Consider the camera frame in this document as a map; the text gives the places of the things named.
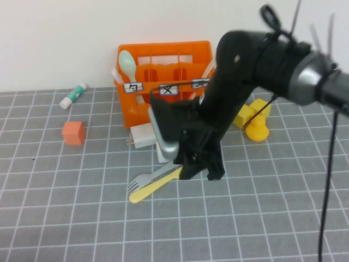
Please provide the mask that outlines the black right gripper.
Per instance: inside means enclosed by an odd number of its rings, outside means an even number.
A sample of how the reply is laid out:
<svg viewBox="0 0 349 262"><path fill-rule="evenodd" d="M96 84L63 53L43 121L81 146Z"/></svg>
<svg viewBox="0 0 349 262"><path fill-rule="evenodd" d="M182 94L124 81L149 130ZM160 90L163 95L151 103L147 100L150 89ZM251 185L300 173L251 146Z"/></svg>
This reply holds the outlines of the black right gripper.
<svg viewBox="0 0 349 262"><path fill-rule="evenodd" d="M212 123L199 111L198 100L174 103L179 120L179 151L174 163L182 164L180 180L190 180L205 168L208 180L220 180L225 174L218 138Z"/></svg>

